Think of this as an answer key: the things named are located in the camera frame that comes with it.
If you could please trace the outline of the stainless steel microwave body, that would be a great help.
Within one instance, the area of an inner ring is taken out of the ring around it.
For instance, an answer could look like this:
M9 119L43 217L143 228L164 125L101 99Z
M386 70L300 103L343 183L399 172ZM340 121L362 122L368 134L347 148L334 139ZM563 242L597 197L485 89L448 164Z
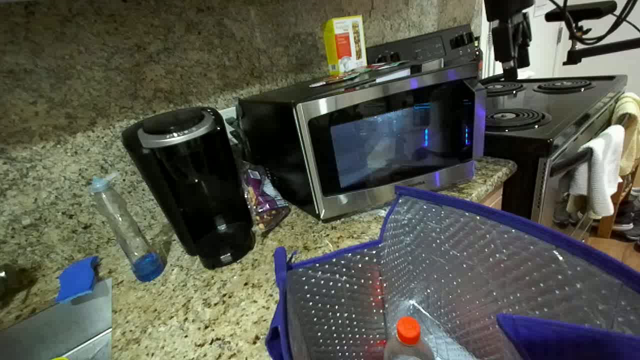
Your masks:
M381 80L372 78L353 86L328 91L320 91L309 85L293 85L242 99L238 103L238 116L244 140L244 158L267 172L273 188L283 200L315 217L293 125L293 109L300 103L343 95L372 85L381 85Z

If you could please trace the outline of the purple snack packet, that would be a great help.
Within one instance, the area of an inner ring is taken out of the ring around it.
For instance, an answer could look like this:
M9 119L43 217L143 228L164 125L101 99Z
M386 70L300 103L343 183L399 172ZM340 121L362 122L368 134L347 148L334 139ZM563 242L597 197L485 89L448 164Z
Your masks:
M256 231L265 237L290 214L290 207L259 168L244 166L242 179Z

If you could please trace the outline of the black cylindrical blender base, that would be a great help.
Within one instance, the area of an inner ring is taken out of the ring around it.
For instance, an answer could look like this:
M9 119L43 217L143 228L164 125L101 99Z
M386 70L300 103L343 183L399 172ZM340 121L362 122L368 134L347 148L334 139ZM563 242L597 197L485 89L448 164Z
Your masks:
M220 268L253 248L253 220L221 114L177 109L133 122L121 144L182 248Z

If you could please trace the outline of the yellow orange carton box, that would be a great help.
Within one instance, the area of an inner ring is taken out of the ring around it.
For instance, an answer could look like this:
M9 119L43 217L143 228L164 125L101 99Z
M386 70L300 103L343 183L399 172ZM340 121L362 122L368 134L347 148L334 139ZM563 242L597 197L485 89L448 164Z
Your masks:
M330 19L324 24L324 54L332 76L363 69L368 60L362 16Z

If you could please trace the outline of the clear bottle blue cap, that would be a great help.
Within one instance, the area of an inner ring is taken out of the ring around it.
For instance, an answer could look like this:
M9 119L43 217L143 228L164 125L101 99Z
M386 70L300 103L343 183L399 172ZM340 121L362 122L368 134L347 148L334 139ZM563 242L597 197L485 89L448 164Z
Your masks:
M164 268L164 259L151 248L138 222L132 218L126 200L114 187L116 176L96 176L88 190L96 203L98 213L111 228L118 246L129 262L132 274L138 283L155 281Z

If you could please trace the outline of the orange cap plastic bottle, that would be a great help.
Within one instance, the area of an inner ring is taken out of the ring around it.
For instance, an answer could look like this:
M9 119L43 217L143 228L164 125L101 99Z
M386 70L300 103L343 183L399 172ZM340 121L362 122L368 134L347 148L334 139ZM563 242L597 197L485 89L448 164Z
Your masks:
M399 317L384 349L384 360L419 360L421 329L412 317Z

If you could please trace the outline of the black electric stove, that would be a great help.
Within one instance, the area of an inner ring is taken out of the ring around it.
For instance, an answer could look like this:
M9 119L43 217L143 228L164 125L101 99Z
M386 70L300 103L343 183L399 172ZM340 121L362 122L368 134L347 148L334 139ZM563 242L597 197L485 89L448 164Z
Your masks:
M409 62L421 70L481 62L470 27L372 44L369 65ZM552 166L608 126L613 103L626 86L623 75L526 78L481 78L485 89L483 155L513 160L517 170L503 187L501 208L537 220Z

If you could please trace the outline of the blue cloth piece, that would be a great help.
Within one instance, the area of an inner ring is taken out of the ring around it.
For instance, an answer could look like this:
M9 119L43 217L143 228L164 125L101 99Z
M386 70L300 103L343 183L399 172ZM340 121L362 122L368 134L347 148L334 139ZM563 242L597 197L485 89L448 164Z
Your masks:
M57 277L56 303L63 304L90 294L98 283L98 267L98 256L88 256L66 267Z

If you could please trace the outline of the white towel on stove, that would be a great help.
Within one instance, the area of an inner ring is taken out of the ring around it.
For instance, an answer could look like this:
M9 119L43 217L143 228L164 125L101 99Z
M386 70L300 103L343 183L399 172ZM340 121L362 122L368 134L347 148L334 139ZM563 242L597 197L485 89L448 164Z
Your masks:
M589 151L591 157L571 174L566 204L570 214L586 214L591 220L613 214L612 195L618 190L621 148L623 129L619 125L608 126L580 147L580 153Z

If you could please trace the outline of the grey metal sink edge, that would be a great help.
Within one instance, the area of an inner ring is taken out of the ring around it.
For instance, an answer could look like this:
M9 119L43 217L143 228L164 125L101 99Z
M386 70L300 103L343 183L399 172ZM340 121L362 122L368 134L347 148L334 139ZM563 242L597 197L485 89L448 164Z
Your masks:
M0 360L111 360L111 283L3 329Z

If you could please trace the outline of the yellow towel on stove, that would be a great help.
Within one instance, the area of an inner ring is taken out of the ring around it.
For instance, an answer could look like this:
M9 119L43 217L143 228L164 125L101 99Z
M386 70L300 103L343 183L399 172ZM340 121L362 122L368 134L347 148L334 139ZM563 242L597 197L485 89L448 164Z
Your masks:
M633 163L640 158L640 96L623 92L613 107L612 122L623 129L618 174L628 176L633 170Z

